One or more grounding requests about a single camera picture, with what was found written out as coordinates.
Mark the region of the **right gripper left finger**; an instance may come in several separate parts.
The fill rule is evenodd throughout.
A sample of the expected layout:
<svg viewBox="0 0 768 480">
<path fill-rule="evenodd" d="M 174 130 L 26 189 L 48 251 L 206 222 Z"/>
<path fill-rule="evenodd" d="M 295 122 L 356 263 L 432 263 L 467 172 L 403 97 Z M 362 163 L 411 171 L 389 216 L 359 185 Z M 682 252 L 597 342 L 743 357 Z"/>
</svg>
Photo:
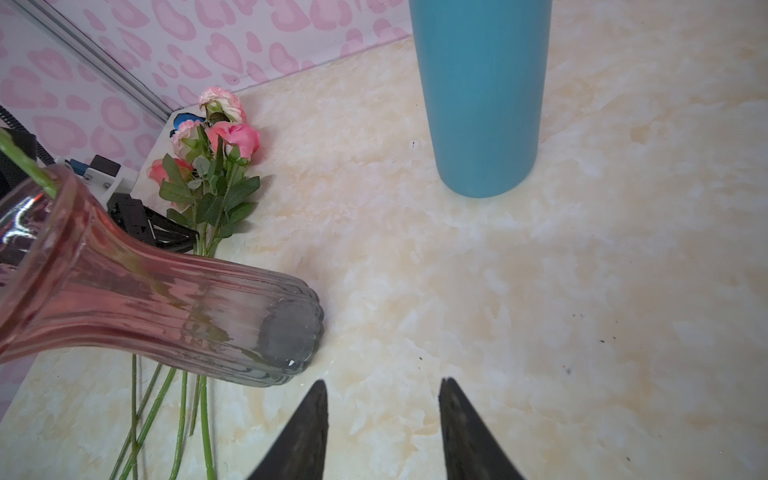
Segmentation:
<svg viewBox="0 0 768 480">
<path fill-rule="evenodd" d="M 249 479 L 321 480 L 328 429 L 327 387 L 317 380 Z"/>
</svg>

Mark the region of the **teal ceramic vase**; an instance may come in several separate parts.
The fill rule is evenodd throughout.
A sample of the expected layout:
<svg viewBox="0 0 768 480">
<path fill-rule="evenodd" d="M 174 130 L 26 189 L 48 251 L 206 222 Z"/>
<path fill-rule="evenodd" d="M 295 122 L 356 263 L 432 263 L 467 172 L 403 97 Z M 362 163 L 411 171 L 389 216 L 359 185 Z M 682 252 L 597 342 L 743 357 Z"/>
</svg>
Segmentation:
<svg viewBox="0 0 768 480">
<path fill-rule="evenodd" d="M 552 4 L 409 4 L 438 174 L 488 198 L 520 184 L 537 158 Z"/>
</svg>

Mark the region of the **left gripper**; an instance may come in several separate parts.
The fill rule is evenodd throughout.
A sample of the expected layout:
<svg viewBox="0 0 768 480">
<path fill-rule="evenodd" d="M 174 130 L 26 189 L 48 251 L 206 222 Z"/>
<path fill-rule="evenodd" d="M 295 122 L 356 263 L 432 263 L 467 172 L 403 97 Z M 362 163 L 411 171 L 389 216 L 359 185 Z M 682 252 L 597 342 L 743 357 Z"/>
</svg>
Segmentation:
<svg viewBox="0 0 768 480">
<path fill-rule="evenodd" d="M 107 204 L 112 220 L 132 238 L 159 249 L 186 253 L 197 241 L 197 232 L 146 207 L 129 194 L 115 193 Z"/>
</svg>

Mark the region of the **coral rose spray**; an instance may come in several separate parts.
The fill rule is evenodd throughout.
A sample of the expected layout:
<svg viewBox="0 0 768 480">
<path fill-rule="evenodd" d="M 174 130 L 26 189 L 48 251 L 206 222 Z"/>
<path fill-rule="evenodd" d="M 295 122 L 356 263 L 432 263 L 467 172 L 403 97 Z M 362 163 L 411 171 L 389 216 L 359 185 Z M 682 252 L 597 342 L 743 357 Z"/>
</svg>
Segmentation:
<svg viewBox="0 0 768 480">
<path fill-rule="evenodd" d="M 50 198 L 57 197 L 59 187 L 37 163 L 36 136 L 22 130 L 1 128 L 1 197 L 8 195 L 26 180 L 32 180 Z"/>
</svg>

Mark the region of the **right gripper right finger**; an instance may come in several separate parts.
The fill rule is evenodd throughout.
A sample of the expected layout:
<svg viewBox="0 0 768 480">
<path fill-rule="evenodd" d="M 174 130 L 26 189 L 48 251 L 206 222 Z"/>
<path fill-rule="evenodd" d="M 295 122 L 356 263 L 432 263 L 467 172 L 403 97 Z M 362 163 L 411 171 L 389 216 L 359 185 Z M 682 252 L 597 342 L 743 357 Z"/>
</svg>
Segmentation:
<svg viewBox="0 0 768 480">
<path fill-rule="evenodd" d="M 524 479 L 454 378 L 441 380 L 438 403 L 448 480 Z"/>
</svg>

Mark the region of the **red glass vase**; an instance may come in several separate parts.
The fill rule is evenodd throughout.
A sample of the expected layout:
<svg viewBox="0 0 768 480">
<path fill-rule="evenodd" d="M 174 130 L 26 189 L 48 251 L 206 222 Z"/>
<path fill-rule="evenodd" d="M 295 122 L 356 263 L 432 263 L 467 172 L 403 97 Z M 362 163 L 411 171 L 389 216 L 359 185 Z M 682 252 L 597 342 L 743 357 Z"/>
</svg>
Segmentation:
<svg viewBox="0 0 768 480">
<path fill-rule="evenodd" d="M 1 201 L 1 358 L 104 347 L 252 387 L 317 352 L 324 312 L 302 280 L 147 245 L 68 169 L 56 197 L 25 181 Z"/>
</svg>

